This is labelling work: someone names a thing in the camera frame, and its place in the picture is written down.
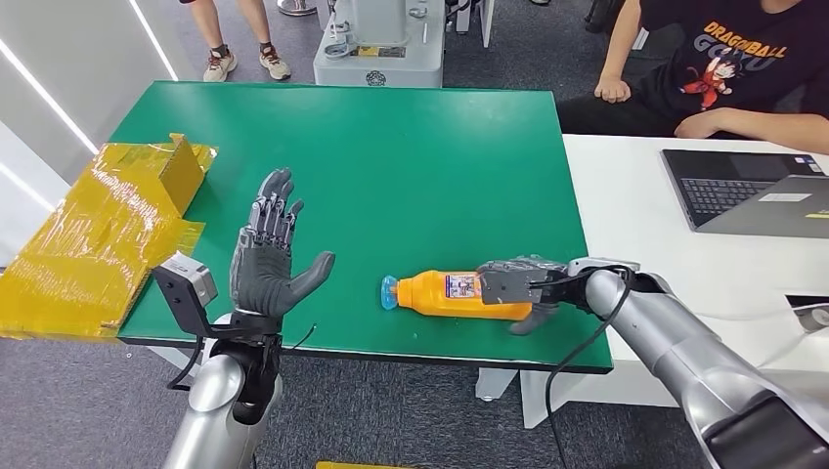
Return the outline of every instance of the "table edge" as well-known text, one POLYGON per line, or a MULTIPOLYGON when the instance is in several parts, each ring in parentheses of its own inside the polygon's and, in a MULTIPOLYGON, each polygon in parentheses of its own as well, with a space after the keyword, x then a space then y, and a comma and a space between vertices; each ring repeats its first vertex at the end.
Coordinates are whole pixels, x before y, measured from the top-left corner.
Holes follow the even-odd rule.
MULTIPOLYGON (((195 341, 176 339, 147 339, 135 337, 119 337, 118 340, 128 345, 143 345, 148 347, 173 347, 177 349, 192 349, 195 341)), ((518 369, 527 371, 556 371, 558 364, 543 362, 524 362, 511 360, 475 359, 467 357, 428 357, 422 355, 380 354, 372 352, 339 351, 315 348, 283 347, 283 354, 296 357, 316 357, 321 359, 365 360, 369 362, 399 362, 417 364, 437 364, 454 366, 471 366, 483 368, 518 369)), ((607 374, 613 371, 610 366, 567 365, 561 369, 565 373, 578 374, 607 374)))

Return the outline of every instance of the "wire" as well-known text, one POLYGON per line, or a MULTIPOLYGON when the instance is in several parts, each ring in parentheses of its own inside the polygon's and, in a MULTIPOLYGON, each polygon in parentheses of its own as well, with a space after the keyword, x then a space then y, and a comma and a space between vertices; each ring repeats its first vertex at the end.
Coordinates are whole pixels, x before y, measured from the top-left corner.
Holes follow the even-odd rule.
POLYGON ((315 330, 317 330, 317 323, 316 322, 314 322, 314 325, 312 325, 311 328, 308 329, 308 333, 305 334, 305 337, 303 337, 302 340, 297 342, 296 345, 291 347, 290 350, 296 350, 297 347, 299 347, 300 345, 305 343, 305 341, 308 340, 308 337, 311 337, 311 334, 313 334, 315 330))
POLYGON ((552 427, 552 435, 555 437, 555 445, 558 447, 558 458, 561 459, 561 465, 564 466, 564 469, 568 469, 567 461, 564 459, 564 448, 561 447, 561 437, 558 435, 558 428, 555 426, 553 417, 554 415, 547 416, 549 419, 549 426, 552 427))
POLYGON ((610 316, 607 317, 607 320, 605 320, 599 327, 596 328, 596 331, 593 333, 593 335, 588 337, 587 340, 585 340, 584 342, 582 342, 581 344, 576 346, 576 348, 573 349, 572 352, 567 354, 567 356, 564 357, 564 360, 562 360, 555 367, 555 369, 549 374, 549 376, 546 379, 546 386, 545 386, 546 387, 546 389, 545 389, 546 418, 547 418, 547 420, 549 420, 550 427, 552 427, 552 433, 555 436, 555 442, 558 445, 558 454, 561 457, 561 463, 564 464, 565 469, 567 469, 567 462, 564 460, 564 451, 561 448, 561 443, 560 443, 560 440, 558 438, 558 430, 555 428, 555 422, 553 421, 552 405, 549 402, 551 394, 552 394, 552 380, 555 378, 555 376, 558 375, 559 372, 561 372, 562 369, 564 369, 565 366, 567 366, 567 364, 569 364, 577 355, 579 355, 581 352, 583 352, 584 349, 589 347, 590 344, 595 342, 595 339, 597 339, 598 336, 601 335, 610 326, 610 324, 613 322, 613 320, 616 318, 616 316, 619 315, 619 312, 622 311, 622 306, 625 305, 625 301, 628 300, 628 296, 631 294, 631 288, 633 287, 634 273, 629 267, 626 267, 626 266, 609 266, 609 267, 599 268, 599 269, 596 269, 594 271, 590 271, 589 275, 591 276, 592 274, 594 274, 597 271, 614 271, 614 272, 622 271, 622 272, 624 272, 625 273, 625 289, 622 291, 622 296, 619 297, 619 301, 616 303, 616 306, 613 307, 613 310, 610 312, 610 316))
POLYGON ((184 368, 173 378, 172 381, 167 383, 167 389, 172 391, 190 391, 190 386, 179 384, 182 380, 190 374, 190 370, 193 369, 193 365, 196 364, 196 359, 198 359, 198 354, 201 353, 201 348, 204 346, 204 337, 196 337, 196 347, 193 349, 193 353, 190 355, 190 359, 187 360, 187 364, 184 365, 184 368))
POLYGON ((826 308, 829 307, 829 303, 815 303, 813 305, 805 305, 805 306, 798 306, 797 308, 789 308, 786 310, 774 310, 770 313, 764 313, 761 315, 746 315, 746 316, 717 316, 717 315, 705 315, 700 313, 694 313, 695 316, 700 318, 707 318, 709 320, 735 320, 735 321, 744 321, 744 320, 767 320, 769 318, 776 318, 778 316, 783 316, 784 314, 791 314, 801 310, 811 310, 814 308, 826 308))

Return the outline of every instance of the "white wall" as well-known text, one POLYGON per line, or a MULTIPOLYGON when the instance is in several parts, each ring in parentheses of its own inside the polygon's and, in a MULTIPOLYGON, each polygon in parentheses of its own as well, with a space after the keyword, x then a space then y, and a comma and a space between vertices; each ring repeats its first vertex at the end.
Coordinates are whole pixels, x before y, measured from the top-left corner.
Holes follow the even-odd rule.
MULTIPOLYGON (((175 0, 137 5, 179 79, 198 79, 158 1, 175 0)), ((0 41, 95 147, 154 80, 171 79, 130 0, 0 0, 0 41)), ((70 183, 92 157, 2 54, 0 121, 70 183)))
POLYGON ((68 190, 69 184, 0 122, 0 267, 9 265, 68 190))

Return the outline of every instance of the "orange bottle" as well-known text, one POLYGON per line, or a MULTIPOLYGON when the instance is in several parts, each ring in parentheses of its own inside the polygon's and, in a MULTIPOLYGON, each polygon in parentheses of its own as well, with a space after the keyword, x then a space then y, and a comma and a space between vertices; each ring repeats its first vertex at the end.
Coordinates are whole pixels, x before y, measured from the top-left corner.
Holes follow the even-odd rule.
POLYGON ((402 280, 386 276, 380 302, 386 310, 402 306, 426 316, 487 320, 523 320, 533 307, 532 303, 485 305, 474 272, 426 271, 402 280))

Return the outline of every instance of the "black cable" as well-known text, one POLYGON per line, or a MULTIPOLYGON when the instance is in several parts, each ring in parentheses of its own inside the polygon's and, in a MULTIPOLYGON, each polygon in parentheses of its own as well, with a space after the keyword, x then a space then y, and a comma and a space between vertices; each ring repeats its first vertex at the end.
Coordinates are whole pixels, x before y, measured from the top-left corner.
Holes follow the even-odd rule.
POLYGON ((303 337, 302 340, 297 342, 296 345, 291 347, 290 350, 295 350, 297 347, 299 347, 300 345, 305 343, 305 341, 308 340, 308 337, 311 337, 311 334, 313 334, 315 330, 317 330, 317 323, 316 322, 314 322, 314 325, 312 325, 311 328, 308 329, 308 333, 305 334, 305 337, 303 337))
POLYGON ((593 333, 592 336, 588 337, 588 339, 581 344, 579 344, 572 352, 567 354, 555 369, 549 374, 546 379, 546 389, 545 389, 545 407, 546 407, 546 418, 549 420, 549 425, 552 427, 552 434, 555 437, 555 443, 558 446, 558 455, 561 458, 561 463, 564 465, 564 469, 567 469, 567 462, 564 460, 564 450, 561 448, 561 440, 558 438, 558 430, 555 428, 555 422, 553 422, 553 414, 552 414, 552 405, 549 403, 551 394, 552 394, 552 380, 555 378, 558 373, 564 369, 567 364, 569 364, 577 355, 583 352, 587 347, 590 346, 595 339, 598 338, 613 322, 619 312, 622 311, 622 306, 625 305, 625 301, 628 299, 628 296, 631 294, 631 288, 633 287, 633 271, 625 266, 610 266, 605 268, 599 268, 594 271, 590 271, 589 275, 594 274, 597 271, 623 271, 625 273, 625 290, 622 291, 622 296, 619 297, 619 301, 616 302, 616 306, 613 307, 613 310, 610 312, 610 316, 607 317, 607 320, 600 325, 596 331, 593 333))
POLYGON ((187 364, 184 365, 181 372, 173 378, 172 381, 167 383, 167 389, 172 391, 190 391, 190 386, 179 384, 182 380, 190 374, 190 370, 193 369, 193 365, 196 364, 196 360, 198 359, 198 354, 201 353, 201 347, 204 346, 204 337, 196 337, 196 348, 193 349, 193 354, 190 355, 190 359, 187 360, 187 364))

